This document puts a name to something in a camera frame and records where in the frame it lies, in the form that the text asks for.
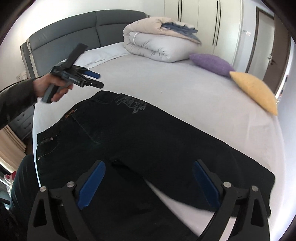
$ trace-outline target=white bed sheet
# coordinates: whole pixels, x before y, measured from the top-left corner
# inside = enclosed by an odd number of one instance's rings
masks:
[[[284,190],[284,146],[278,118],[265,112],[230,79],[194,66],[189,60],[157,62],[126,55],[120,48],[116,57],[122,57],[108,62],[100,60],[105,63],[98,62],[100,65],[91,69],[101,74],[101,81],[105,84],[103,90],[124,93],[151,103],[224,141],[275,174],[269,218],[273,237],[273,226],[281,208]],[[74,86],[56,103],[36,104],[33,120],[35,159],[37,134],[55,124],[73,105],[97,91],[93,87]],[[197,235],[202,233],[213,213],[172,200],[149,185],[193,232]],[[231,218],[221,240],[227,240],[234,222],[235,218]]]

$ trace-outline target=silver bolt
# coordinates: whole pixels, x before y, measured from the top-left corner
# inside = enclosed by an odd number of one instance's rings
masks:
[[[231,183],[230,182],[224,182],[223,186],[226,188],[230,188],[231,187]]]
[[[40,188],[40,191],[41,191],[41,192],[45,192],[46,189],[47,189],[47,188],[46,188],[45,186],[43,186],[43,187]]]
[[[67,187],[72,188],[74,187],[75,183],[74,182],[68,182]]]
[[[254,192],[257,192],[257,191],[258,191],[258,187],[256,187],[256,186],[252,186],[252,190],[253,190]]]

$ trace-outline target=brown door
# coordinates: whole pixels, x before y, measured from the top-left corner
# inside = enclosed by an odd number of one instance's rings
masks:
[[[274,16],[274,44],[263,81],[276,93],[283,80],[290,54],[291,36],[281,20]]]

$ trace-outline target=dark gray sleeve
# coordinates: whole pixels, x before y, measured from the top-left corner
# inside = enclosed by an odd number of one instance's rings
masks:
[[[0,94],[0,129],[36,103],[33,80],[17,83]]]

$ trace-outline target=white wardrobe door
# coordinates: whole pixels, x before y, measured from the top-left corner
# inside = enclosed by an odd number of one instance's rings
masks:
[[[197,27],[199,0],[182,0],[181,21]]]
[[[165,0],[165,17],[178,21],[178,6],[179,0]]]
[[[240,33],[241,0],[221,0],[219,7],[220,28],[218,26],[214,55],[233,64]]]
[[[196,36],[201,40],[200,53],[213,54],[218,1],[200,0]]]

